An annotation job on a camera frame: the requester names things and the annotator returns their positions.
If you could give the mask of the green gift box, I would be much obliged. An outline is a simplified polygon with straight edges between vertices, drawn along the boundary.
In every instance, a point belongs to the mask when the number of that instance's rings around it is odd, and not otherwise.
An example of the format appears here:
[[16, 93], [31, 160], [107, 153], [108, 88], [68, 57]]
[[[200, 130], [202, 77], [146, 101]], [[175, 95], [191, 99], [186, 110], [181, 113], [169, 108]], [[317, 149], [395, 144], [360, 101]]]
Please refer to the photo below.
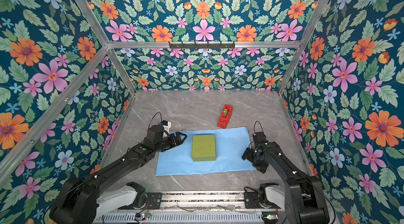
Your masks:
[[191, 158], [194, 162], [215, 161], [217, 158], [215, 135], [194, 135]]

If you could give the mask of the light blue wrapping paper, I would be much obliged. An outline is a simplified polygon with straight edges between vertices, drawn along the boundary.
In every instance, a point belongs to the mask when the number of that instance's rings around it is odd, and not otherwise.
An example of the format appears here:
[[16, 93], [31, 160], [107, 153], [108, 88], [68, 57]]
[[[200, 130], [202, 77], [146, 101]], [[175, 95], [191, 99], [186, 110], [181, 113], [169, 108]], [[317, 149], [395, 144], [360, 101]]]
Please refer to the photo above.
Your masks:
[[[242, 160], [242, 155], [250, 144], [246, 127], [183, 131], [187, 139], [182, 145], [159, 154], [156, 176], [203, 175], [218, 172], [254, 170], [251, 163]], [[193, 137], [214, 135], [216, 140], [216, 160], [195, 162], [191, 157]]]

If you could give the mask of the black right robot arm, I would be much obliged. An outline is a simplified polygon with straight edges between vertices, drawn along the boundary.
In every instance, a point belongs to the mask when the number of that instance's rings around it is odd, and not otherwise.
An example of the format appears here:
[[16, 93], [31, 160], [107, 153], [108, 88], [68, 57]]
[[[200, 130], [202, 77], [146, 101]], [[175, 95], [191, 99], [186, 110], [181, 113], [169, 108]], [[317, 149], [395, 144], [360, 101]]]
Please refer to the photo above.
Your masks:
[[242, 159], [262, 174], [272, 167], [284, 186], [264, 183], [257, 189], [244, 187], [245, 207], [252, 208], [254, 202], [262, 207], [276, 206], [285, 212], [284, 221], [290, 224], [329, 224], [327, 197], [320, 180], [297, 168], [276, 142], [267, 140], [264, 132], [253, 133], [252, 138], [253, 148], [248, 147]]

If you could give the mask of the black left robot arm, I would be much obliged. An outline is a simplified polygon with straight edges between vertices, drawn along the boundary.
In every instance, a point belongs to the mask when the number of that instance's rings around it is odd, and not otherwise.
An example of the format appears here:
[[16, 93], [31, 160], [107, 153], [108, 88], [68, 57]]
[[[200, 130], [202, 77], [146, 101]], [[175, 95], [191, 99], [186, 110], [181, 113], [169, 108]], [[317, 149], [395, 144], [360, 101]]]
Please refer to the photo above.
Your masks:
[[110, 211], [133, 204], [141, 191], [134, 183], [116, 191], [106, 190], [143, 167], [156, 153], [180, 146], [186, 139], [186, 134], [170, 134], [162, 125], [149, 127], [144, 140], [122, 157], [93, 174], [68, 179], [49, 208], [50, 219], [58, 224], [91, 224]]

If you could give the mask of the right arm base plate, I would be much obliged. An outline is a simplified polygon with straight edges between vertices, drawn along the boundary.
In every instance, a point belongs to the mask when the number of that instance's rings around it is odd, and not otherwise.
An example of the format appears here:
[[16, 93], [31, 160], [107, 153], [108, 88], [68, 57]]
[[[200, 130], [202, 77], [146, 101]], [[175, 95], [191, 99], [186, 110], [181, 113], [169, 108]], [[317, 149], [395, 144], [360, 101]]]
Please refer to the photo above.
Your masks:
[[246, 209], [264, 209], [269, 207], [260, 201], [259, 194], [255, 191], [244, 191], [244, 205]]

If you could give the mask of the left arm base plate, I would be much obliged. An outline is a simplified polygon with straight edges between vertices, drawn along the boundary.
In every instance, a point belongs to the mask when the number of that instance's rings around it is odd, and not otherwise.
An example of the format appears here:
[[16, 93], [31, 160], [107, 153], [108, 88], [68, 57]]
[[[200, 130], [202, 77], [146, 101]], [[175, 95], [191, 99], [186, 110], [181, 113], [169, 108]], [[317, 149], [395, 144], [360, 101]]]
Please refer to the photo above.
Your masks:
[[141, 200], [142, 205], [133, 203], [128, 206], [123, 206], [119, 210], [158, 210], [162, 204], [163, 194], [161, 192], [146, 192], [144, 200]]

